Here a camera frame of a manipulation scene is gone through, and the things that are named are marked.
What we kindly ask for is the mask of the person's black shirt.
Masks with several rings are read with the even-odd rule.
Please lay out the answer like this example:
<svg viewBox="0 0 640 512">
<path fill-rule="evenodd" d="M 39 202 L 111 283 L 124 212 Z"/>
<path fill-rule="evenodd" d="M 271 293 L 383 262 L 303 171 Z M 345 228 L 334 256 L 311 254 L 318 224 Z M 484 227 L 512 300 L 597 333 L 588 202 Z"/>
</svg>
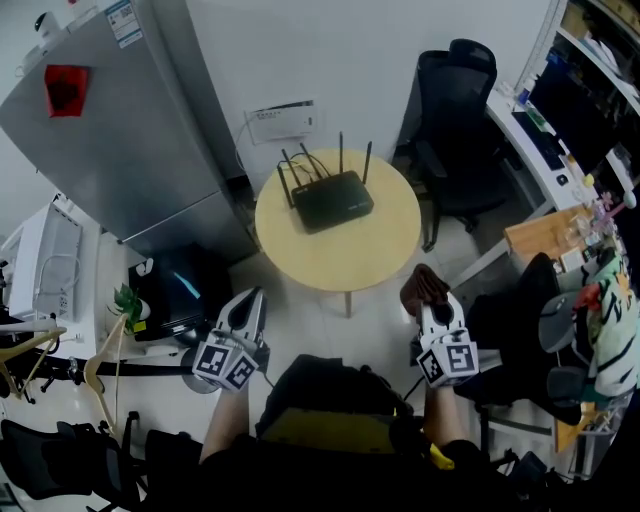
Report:
<svg viewBox="0 0 640 512">
<path fill-rule="evenodd" d="M 194 477 L 197 512 L 515 512 L 506 478 L 470 441 L 429 459 L 422 416 L 372 370 L 297 357 L 256 424 Z"/>
</svg>

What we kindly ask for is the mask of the black keyboard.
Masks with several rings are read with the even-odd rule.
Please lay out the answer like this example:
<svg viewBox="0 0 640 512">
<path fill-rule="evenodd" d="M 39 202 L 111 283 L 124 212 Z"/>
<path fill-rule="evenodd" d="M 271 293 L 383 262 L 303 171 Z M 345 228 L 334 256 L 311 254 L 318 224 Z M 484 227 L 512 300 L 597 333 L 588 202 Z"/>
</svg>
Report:
<svg viewBox="0 0 640 512">
<path fill-rule="evenodd" d="M 511 115 L 531 139 L 551 170 L 559 171 L 565 167 L 561 156 L 565 156 L 566 153 L 555 135 L 542 130 L 524 111 L 512 112 Z"/>
</svg>

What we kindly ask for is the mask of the white microwave oven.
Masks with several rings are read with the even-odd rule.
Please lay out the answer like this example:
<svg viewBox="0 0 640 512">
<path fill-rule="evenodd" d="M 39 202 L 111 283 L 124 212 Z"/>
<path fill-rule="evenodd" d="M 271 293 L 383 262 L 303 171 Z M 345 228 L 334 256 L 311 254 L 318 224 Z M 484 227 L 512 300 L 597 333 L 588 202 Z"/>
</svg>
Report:
<svg viewBox="0 0 640 512">
<path fill-rule="evenodd" d="M 20 320 L 54 315 L 74 319 L 82 226 L 49 204 L 27 219 L 5 241 L 0 256 L 12 268 L 9 315 Z"/>
</svg>

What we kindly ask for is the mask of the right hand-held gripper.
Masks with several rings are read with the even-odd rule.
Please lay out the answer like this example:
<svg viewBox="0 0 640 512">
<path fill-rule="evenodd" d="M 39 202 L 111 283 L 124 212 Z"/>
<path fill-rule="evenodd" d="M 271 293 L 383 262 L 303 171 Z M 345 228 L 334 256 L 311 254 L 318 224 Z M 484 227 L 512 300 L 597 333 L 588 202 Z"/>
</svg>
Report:
<svg viewBox="0 0 640 512">
<path fill-rule="evenodd" d="M 479 373 L 477 344 L 470 338 L 461 303 L 447 293 L 444 304 L 422 304 L 421 353 L 416 357 L 429 388 L 459 385 Z"/>
</svg>

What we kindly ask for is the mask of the wooden board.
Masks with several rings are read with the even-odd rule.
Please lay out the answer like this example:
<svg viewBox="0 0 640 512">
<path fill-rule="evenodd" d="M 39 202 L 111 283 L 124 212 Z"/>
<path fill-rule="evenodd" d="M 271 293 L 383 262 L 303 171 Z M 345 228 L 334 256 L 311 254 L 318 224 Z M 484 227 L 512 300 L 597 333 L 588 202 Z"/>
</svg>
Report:
<svg viewBox="0 0 640 512">
<path fill-rule="evenodd" d="M 580 218 L 590 223 L 591 210 L 580 205 L 507 227 L 504 237 L 510 255 L 527 266 L 539 253 L 560 260 L 575 248 L 584 250 L 586 243 L 578 228 Z"/>
</svg>

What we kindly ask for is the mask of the black high-back office chair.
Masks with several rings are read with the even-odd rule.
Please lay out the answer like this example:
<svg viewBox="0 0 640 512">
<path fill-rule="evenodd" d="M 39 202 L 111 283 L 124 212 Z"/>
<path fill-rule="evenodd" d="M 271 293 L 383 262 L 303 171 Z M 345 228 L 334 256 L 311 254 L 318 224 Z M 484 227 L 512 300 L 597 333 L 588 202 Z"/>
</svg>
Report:
<svg viewBox="0 0 640 512">
<path fill-rule="evenodd" d="M 457 219 L 471 232 L 479 215 L 508 199 L 510 186 L 500 166 L 504 137 L 486 117 L 496 78 L 493 52 L 471 39 L 455 39 L 446 51 L 428 50 L 418 58 L 421 112 L 407 149 L 410 168 L 420 172 L 426 187 L 422 197 L 432 203 L 426 253 L 436 245 L 442 217 Z"/>
</svg>

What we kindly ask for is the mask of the white computer desk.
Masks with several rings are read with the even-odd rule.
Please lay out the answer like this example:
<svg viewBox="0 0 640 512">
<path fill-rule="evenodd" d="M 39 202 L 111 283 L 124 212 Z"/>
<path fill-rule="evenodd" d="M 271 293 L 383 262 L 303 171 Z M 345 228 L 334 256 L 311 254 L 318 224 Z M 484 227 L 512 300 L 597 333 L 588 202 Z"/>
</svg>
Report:
<svg viewBox="0 0 640 512">
<path fill-rule="evenodd" d="M 549 168 L 531 139 L 511 115 L 512 112 L 522 111 L 522 108 L 511 98 L 506 98 L 492 89 L 486 102 L 486 111 L 519 154 L 544 194 L 546 202 L 556 210 L 590 203 L 598 197 L 595 188 L 585 187 L 582 179 L 576 180 L 570 169 L 564 167 L 559 171 L 552 171 Z M 556 177 L 560 174 L 568 178 L 568 183 L 564 186 L 560 186 L 556 181 Z"/>
</svg>

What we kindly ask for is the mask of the colourful bag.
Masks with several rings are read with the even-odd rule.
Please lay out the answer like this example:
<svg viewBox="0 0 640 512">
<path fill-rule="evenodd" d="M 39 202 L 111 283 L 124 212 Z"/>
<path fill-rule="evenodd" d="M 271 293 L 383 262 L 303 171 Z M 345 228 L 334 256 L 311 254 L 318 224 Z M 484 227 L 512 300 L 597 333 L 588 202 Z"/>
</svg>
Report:
<svg viewBox="0 0 640 512">
<path fill-rule="evenodd" d="M 618 252 L 609 249 L 597 262 L 597 271 L 580 268 L 583 287 L 572 311 L 572 348 L 587 365 L 583 402 L 622 397 L 640 385 L 640 300 Z"/>
</svg>

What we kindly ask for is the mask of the brown cloth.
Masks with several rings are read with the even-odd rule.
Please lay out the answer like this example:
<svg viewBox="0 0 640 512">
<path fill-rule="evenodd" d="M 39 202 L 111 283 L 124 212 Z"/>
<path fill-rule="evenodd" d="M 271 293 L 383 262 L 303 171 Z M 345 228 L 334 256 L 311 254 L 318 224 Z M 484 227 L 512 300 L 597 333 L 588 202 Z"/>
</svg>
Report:
<svg viewBox="0 0 640 512">
<path fill-rule="evenodd" d="M 426 264 L 417 264 L 400 290 L 400 301 L 407 314 L 417 318 L 422 306 L 448 302 L 450 287 Z"/>
</svg>

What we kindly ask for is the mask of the black monitor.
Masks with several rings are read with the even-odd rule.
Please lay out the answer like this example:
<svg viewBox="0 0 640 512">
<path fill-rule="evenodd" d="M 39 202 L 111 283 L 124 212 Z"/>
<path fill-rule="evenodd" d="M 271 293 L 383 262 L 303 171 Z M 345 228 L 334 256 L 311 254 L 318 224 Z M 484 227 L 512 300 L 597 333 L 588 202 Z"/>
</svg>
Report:
<svg viewBox="0 0 640 512">
<path fill-rule="evenodd" d="M 615 146 L 613 124 L 563 67 L 548 63 L 529 100 L 584 173 L 594 171 Z"/>
</svg>

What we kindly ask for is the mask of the silver refrigerator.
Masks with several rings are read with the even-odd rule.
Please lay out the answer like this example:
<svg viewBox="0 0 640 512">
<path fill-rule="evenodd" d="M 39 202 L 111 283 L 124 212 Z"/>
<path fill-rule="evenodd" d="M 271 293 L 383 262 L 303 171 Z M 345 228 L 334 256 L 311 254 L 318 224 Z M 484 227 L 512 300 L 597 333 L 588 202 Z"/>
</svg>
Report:
<svg viewBox="0 0 640 512">
<path fill-rule="evenodd" d="M 228 262 L 249 235 L 212 152 L 213 87 L 185 0 L 131 0 L 143 37 L 120 49 L 104 11 L 65 36 L 0 102 L 0 127 L 63 194 L 151 256 L 198 244 Z M 80 117 L 50 118 L 48 65 L 89 69 Z"/>
</svg>

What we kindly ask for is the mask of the black router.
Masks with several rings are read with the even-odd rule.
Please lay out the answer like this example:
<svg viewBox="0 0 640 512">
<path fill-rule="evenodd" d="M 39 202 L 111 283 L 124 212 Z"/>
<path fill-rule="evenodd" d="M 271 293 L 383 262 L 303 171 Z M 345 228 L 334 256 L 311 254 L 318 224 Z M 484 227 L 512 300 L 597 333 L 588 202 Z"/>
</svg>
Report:
<svg viewBox="0 0 640 512">
<path fill-rule="evenodd" d="M 289 167 L 296 188 L 290 190 L 284 171 L 277 165 L 281 185 L 291 209 L 298 212 L 305 231 L 309 234 L 336 227 L 351 220 L 362 218 L 373 210 L 374 202 L 366 188 L 372 142 L 367 145 L 363 175 L 344 170 L 343 135 L 339 134 L 339 170 L 337 174 L 323 177 L 303 143 L 300 144 L 305 157 L 317 174 L 315 181 L 303 184 L 298 178 L 293 163 L 285 150 L 282 155 Z"/>
</svg>

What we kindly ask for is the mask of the refrigerator energy label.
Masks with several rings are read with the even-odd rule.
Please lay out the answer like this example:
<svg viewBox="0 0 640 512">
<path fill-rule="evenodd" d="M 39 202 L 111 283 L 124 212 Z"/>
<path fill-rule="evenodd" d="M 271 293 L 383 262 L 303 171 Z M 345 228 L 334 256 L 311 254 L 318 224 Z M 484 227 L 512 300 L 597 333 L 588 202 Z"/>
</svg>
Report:
<svg viewBox="0 0 640 512">
<path fill-rule="evenodd" d="M 131 0 L 118 0 L 104 11 L 120 49 L 124 49 L 143 37 Z"/>
</svg>

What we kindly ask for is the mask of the white desk under microwave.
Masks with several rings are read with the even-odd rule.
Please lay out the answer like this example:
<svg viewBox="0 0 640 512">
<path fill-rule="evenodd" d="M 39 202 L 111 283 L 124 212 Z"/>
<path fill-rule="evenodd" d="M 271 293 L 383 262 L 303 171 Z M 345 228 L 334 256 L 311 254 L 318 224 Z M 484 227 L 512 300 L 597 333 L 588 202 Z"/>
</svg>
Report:
<svg viewBox="0 0 640 512">
<path fill-rule="evenodd" d="M 129 268 L 145 257 L 121 244 L 110 233 L 86 230 L 80 245 L 80 274 L 74 287 L 74 317 L 63 321 L 66 333 L 55 352 L 58 358 L 88 359 L 102 348 L 118 317 L 114 291 L 129 282 Z"/>
</svg>

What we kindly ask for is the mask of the teal pen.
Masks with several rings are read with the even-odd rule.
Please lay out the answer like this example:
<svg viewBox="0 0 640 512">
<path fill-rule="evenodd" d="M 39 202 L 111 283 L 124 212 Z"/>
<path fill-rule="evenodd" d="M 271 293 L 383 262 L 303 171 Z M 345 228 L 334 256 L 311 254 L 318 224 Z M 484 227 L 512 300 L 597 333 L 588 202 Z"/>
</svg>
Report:
<svg viewBox="0 0 640 512">
<path fill-rule="evenodd" d="M 201 293 L 196 289 L 196 287 L 178 272 L 173 272 L 173 275 L 176 279 L 180 281 L 180 283 L 186 288 L 186 290 L 196 299 L 199 300 L 201 297 Z"/>
</svg>

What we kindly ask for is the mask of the black swivel chair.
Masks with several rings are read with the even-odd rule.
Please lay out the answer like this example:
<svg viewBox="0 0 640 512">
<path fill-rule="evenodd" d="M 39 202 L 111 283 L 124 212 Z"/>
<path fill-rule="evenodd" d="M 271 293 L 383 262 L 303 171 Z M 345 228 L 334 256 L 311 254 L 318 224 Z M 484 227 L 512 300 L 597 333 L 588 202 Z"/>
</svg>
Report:
<svg viewBox="0 0 640 512">
<path fill-rule="evenodd" d="M 540 313 L 559 293 L 552 260 L 539 253 L 515 284 L 478 296 L 466 313 L 466 327 L 477 348 L 497 350 L 502 364 L 479 372 L 456 387 L 456 393 L 479 405 L 528 399 L 556 419 L 577 425 L 581 406 L 559 406 L 549 397 L 547 378 L 557 359 L 541 348 L 538 338 Z"/>
</svg>

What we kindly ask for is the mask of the black coat stand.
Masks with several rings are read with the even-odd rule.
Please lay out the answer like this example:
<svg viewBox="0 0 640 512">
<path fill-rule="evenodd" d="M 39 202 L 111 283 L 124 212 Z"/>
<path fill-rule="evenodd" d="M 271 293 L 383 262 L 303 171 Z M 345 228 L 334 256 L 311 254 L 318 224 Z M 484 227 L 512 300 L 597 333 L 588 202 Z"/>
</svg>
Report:
<svg viewBox="0 0 640 512">
<path fill-rule="evenodd" d="M 201 395 L 211 394 L 217 391 L 220 386 L 213 381 L 197 376 L 192 366 L 194 360 L 189 353 L 184 353 L 186 358 L 180 361 L 179 365 L 151 365 L 133 364 L 131 362 L 103 362 L 98 365 L 96 376 L 101 377 L 181 377 L 184 384 L 193 392 Z M 47 356 L 45 362 L 35 372 L 35 377 L 47 381 L 72 381 L 76 385 L 85 383 L 85 360 L 70 358 L 60 359 Z"/>
</svg>

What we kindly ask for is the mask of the person's right forearm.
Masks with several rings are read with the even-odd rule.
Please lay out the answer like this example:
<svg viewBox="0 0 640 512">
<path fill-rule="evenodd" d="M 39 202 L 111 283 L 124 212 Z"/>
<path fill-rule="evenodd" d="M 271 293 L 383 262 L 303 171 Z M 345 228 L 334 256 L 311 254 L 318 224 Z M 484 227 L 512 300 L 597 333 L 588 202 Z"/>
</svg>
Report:
<svg viewBox="0 0 640 512">
<path fill-rule="evenodd" d="M 438 447 L 469 440 L 468 425 L 461 416 L 452 387 L 426 388 L 423 429 Z"/>
</svg>

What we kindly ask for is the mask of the white storage shelf unit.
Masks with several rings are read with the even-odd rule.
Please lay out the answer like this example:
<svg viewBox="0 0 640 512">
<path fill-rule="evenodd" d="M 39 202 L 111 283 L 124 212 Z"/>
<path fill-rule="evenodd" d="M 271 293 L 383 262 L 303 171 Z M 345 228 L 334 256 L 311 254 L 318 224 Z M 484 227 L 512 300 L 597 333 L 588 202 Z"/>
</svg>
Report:
<svg viewBox="0 0 640 512">
<path fill-rule="evenodd" d="M 525 70 L 549 63 L 599 88 L 608 115 L 640 118 L 640 0 L 551 0 Z"/>
</svg>

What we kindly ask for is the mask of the white wall network box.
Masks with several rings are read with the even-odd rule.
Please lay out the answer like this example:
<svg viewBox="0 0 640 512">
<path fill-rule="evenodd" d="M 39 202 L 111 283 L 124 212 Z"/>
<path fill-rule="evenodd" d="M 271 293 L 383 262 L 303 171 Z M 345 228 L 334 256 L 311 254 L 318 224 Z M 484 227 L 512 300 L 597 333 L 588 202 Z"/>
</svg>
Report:
<svg viewBox="0 0 640 512">
<path fill-rule="evenodd" d="M 302 138 L 315 131 L 317 105 L 313 99 L 245 112 L 254 145 L 274 140 Z"/>
</svg>

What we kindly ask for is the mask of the wooden clothes hanger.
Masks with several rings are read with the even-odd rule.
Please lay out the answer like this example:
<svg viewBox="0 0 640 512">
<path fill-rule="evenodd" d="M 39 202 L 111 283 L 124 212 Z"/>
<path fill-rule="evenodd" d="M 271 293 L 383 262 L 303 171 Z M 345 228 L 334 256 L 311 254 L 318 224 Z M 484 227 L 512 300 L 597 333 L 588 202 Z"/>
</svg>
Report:
<svg viewBox="0 0 640 512">
<path fill-rule="evenodd" d="M 55 344 L 55 342 L 59 339 L 59 337 L 66 332 L 64 327 L 55 327 L 53 329 L 47 330 L 42 334 L 39 334 L 31 339 L 19 343 L 18 345 L 12 346 L 10 348 L 1 348 L 0 349 L 0 374 L 7 381 L 9 391 L 11 394 L 16 396 L 18 399 L 22 398 L 22 395 L 25 392 L 25 386 L 32 380 L 33 376 L 39 365 L 42 363 L 44 357 L 48 354 L 51 347 Z M 47 343 L 47 347 L 39 356 L 39 359 L 34 364 L 29 376 L 24 380 L 24 385 L 21 388 L 18 388 L 15 380 L 11 376 L 9 369 L 6 363 L 22 354 L 27 353 L 30 350 L 36 349 L 38 346 Z"/>
<path fill-rule="evenodd" d="M 96 403 L 99 406 L 103 419 L 106 422 L 109 433 L 117 439 L 119 437 L 118 431 L 118 396 L 119 396 L 119 371 L 121 363 L 121 348 L 124 338 L 126 322 L 129 319 L 129 315 L 122 314 L 113 329 L 110 331 L 106 340 L 102 344 L 102 347 L 96 352 L 96 354 L 88 359 L 85 363 L 83 376 L 85 384 L 90 388 L 95 397 Z M 98 378 L 98 370 L 100 366 L 107 361 L 109 351 L 116 348 L 116 367 L 114 377 L 114 413 L 111 413 L 107 401 L 102 390 L 100 379 Z"/>
</svg>

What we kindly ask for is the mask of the black mesh office chair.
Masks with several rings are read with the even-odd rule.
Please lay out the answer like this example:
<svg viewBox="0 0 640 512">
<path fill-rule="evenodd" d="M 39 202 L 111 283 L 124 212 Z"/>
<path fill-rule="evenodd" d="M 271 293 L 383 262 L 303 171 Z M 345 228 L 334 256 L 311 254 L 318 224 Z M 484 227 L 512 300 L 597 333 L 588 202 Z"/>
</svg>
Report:
<svg viewBox="0 0 640 512">
<path fill-rule="evenodd" d="M 40 432 L 4 419 L 0 421 L 0 466 L 11 483 L 34 500 L 95 494 L 107 501 L 87 512 L 167 512 L 192 482 L 202 445 L 185 432 L 147 433 L 144 457 L 132 454 L 133 424 L 126 418 L 120 442 L 101 422 L 57 423 L 55 432 Z"/>
</svg>

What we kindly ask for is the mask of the yellow clip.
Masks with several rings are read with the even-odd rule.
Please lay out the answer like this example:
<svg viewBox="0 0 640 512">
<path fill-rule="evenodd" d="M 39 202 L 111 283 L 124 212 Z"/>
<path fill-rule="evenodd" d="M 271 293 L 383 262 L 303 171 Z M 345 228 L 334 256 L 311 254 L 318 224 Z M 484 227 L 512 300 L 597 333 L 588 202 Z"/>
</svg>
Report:
<svg viewBox="0 0 640 512">
<path fill-rule="evenodd" d="M 446 457 L 435 444 L 431 444 L 429 447 L 429 459 L 439 470 L 451 471 L 455 469 L 454 461 Z"/>
</svg>

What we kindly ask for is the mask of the red paper decoration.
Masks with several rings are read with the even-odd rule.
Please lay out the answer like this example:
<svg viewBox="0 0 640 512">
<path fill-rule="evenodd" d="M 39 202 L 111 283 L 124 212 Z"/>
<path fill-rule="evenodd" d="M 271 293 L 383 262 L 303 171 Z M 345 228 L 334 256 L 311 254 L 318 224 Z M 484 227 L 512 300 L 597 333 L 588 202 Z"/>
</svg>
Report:
<svg viewBox="0 0 640 512">
<path fill-rule="evenodd" d="M 48 65 L 44 83 L 49 117 L 80 117 L 88 81 L 89 69 L 86 67 Z"/>
</svg>

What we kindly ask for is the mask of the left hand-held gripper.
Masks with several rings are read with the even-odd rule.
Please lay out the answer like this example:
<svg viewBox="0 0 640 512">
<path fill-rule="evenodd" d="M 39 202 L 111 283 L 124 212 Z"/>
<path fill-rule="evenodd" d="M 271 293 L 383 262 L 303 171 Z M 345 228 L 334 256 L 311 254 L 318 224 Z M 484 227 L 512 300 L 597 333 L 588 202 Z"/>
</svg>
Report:
<svg viewBox="0 0 640 512">
<path fill-rule="evenodd" d="M 266 296 L 261 287 L 237 294 L 220 311 L 196 352 L 192 373 L 226 390 L 243 390 L 261 368 Z"/>
</svg>

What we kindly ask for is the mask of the potted green plant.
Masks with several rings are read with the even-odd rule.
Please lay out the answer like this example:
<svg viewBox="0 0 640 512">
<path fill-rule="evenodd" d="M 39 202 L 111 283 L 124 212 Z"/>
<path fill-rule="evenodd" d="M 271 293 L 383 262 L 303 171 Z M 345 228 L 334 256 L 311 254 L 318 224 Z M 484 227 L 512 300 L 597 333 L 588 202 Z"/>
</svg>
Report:
<svg viewBox="0 0 640 512">
<path fill-rule="evenodd" d="M 139 298 L 138 291 L 125 283 L 114 289 L 113 305 L 107 309 L 114 315 L 127 316 L 125 332 L 129 335 L 135 333 L 135 327 L 142 321 L 143 301 Z"/>
</svg>

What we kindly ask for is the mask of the person's left forearm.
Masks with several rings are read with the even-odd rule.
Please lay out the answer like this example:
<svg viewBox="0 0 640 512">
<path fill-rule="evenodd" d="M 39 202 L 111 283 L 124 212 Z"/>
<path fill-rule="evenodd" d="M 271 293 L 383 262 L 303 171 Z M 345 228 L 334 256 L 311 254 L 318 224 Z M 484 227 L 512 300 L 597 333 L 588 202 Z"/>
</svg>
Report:
<svg viewBox="0 0 640 512">
<path fill-rule="evenodd" d="M 248 432 L 249 387 L 238 392 L 222 390 L 202 444 L 200 463 L 227 450 L 236 437 Z"/>
</svg>

